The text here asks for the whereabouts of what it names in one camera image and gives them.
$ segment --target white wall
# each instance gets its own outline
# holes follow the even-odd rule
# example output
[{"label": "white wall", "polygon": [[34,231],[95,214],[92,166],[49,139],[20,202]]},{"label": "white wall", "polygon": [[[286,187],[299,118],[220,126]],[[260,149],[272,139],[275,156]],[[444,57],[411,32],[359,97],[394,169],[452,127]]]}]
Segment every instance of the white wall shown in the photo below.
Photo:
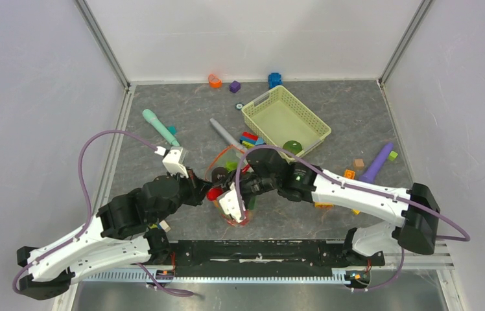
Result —
[{"label": "white wall", "polygon": [[[51,307],[12,291],[16,250],[84,221],[78,152],[113,126],[122,97],[73,1],[0,1],[0,310]],[[106,141],[84,163],[91,192]]]},{"label": "white wall", "polygon": [[88,0],[128,79],[378,78],[420,0]]},{"label": "white wall", "polygon": [[436,1],[386,89],[415,180],[471,235],[450,250],[469,310],[483,311],[485,1]]}]

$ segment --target light green plastic basket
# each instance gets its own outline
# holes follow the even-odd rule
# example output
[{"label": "light green plastic basket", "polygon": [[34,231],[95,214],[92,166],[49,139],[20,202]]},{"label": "light green plastic basket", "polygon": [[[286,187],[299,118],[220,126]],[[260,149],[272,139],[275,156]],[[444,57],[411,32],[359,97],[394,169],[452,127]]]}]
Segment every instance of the light green plastic basket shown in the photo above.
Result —
[{"label": "light green plastic basket", "polygon": [[276,86],[244,105],[242,115],[244,123],[267,144],[282,147],[287,141],[298,141],[302,144],[298,157],[308,154],[332,132],[284,86]]}]

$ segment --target purple block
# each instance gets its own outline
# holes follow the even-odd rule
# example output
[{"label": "purple block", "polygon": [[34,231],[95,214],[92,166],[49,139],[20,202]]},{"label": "purple block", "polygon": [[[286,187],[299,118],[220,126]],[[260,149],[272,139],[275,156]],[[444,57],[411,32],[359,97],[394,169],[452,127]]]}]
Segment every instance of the purple block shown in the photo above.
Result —
[{"label": "purple block", "polygon": [[229,90],[231,91],[231,93],[236,93],[238,92],[239,90],[241,89],[241,84],[238,83],[237,81],[233,81],[230,85],[229,85]]},{"label": "purple block", "polygon": [[380,172],[382,165],[384,165],[384,162],[386,161],[386,159],[388,159],[388,156],[393,149],[394,144],[387,143],[384,148],[380,150],[380,153],[376,156],[374,161],[372,161],[372,164],[368,167],[366,172],[359,177],[359,181],[363,181],[365,183],[373,183],[376,175],[378,174],[378,172]]}]

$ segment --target purple cube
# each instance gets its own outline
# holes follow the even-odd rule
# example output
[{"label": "purple cube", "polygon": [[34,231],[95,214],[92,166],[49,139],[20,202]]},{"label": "purple cube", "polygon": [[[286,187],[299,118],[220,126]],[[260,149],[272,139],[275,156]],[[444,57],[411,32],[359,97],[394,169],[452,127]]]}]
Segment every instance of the purple cube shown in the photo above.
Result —
[{"label": "purple cube", "polygon": [[231,91],[231,93],[236,93],[238,92],[239,90],[241,89],[241,84],[238,83],[237,81],[233,81],[230,85],[229,85],[229,90]]}]

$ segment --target gray floor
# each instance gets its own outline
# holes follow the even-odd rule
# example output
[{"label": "gray floor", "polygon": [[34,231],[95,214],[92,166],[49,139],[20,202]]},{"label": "gray floor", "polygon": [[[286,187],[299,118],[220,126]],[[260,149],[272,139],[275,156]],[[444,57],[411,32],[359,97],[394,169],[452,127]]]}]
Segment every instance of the gray floor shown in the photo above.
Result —
[{"label": "gray floor", "polygon": [[[373,271],[373,284],[392,271]],[[338,285],[321,284],[177,284],[193,291],[179,298],[155,292],[139,283],[83,282],[73,310],[447,310],[435,271],[404,271],[382,290],[351,294]]]},{"label": "gray floor", "polygon": [[[385,143],[396,144],[395,131],[374,81],[287,82],[285,87],[331,128],[332,134],[306,160],[336,174],[351,168],[353,159],[369,164]],[[232,94],[227,85],[211,89],[207,84],[137,86],[126,130],[152,143],[167,146],[160,134],[141,116],[144,109],[156,113],[164,125],[178,129],[177,139],[188,149],[185,165],[203,176],[226,143],[210,126],[217,119],[234,137],[248,131],[237,102],[248,103],[268,90],[267,83],[243,83]],[[141,143],[124,138],[110,198],[126,193],[165,173],[160,159]],[[402,156],[384,165],[376,184],[411,186]],[[245,227],[228,225],[211,202],[199,207],[183,206],[167,219],[170,239],[237,238],[344,238],[352,227],[367,227],[378,219],[335,207],[315,209],[309,203],[293,203],[269,192],[257,199],[253,220]]]}]

